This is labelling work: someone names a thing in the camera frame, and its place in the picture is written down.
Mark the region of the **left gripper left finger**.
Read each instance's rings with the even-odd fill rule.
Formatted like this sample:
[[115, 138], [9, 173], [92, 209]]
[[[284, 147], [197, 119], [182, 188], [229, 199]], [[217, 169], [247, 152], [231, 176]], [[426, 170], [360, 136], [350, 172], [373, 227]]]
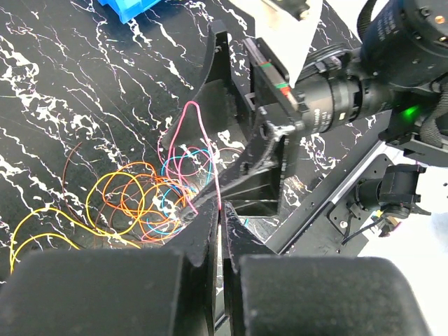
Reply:
[[161, 249], [167, 264], [159, 275], [160, 335], [214, 334], [219, 220], [213, 197]]

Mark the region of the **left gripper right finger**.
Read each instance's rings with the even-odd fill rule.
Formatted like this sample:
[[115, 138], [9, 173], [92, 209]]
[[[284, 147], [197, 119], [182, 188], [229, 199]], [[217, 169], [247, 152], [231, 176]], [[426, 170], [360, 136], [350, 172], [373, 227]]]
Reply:
[[223, 291], [225, 314], [232, 335], [244, 335], [240, 259], [246, 255], [274, 255], [239, 219], [230, 202], [222, 208]]

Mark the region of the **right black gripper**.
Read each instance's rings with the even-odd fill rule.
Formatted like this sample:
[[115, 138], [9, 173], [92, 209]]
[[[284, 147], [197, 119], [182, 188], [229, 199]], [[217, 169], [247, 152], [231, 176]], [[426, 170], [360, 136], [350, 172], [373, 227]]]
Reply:
[[[297, 171], [300, 135], [296, 128], [304, 135], [328, 132], [387, 111], [396, 98], [387, 85], [364, 70], [361, 51], [344, 43], [309, 53], [295, 86], [290, 86], [285, 66], [261, 38], [244, 39], [244, 47], [251, 64], [248, 94], [232, 78], [228, 30], [220, 20], [209, 24], [199, 89], [163, 137], [168, 147], [162, 166], [166, 175], [184, 177], [181, 161], [188, 154], [175, 154], [175, 147], [202, 137], [205, 144], [193, 152], [208, 158], [210, 177], [218, 176], [220, 188], [214, 182], [204, 187], [192, 205], [181, 211], [183, 218], [218, 195], [240, 216], [276, 216], [285, 180]], [[295, 126], [259, 124], [256, 109], [267, 106], [280, 108]], [[218, 175], [208, 133], [233, 124], [238, 124], [248, 143], [232, 166]]]

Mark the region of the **blue plastic bin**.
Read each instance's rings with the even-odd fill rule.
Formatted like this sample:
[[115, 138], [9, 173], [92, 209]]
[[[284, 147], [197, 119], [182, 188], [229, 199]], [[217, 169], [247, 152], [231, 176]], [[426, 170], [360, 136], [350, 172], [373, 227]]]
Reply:
[[109, 6], [125, 24], [141, 13], [151, 9], [160, 0], [98, 0], [102, 6]]

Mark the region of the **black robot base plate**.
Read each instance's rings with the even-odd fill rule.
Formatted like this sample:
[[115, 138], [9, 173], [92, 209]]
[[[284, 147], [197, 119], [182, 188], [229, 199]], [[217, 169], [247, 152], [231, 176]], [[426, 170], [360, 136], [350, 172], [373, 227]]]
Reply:
[[355, 256], [369, 230], [387, 235], [412, 214], [426, 215], [417, 186], [427, 168], [394, 163], [376, 143], [351, 152], [267, 240], [278, 254]]

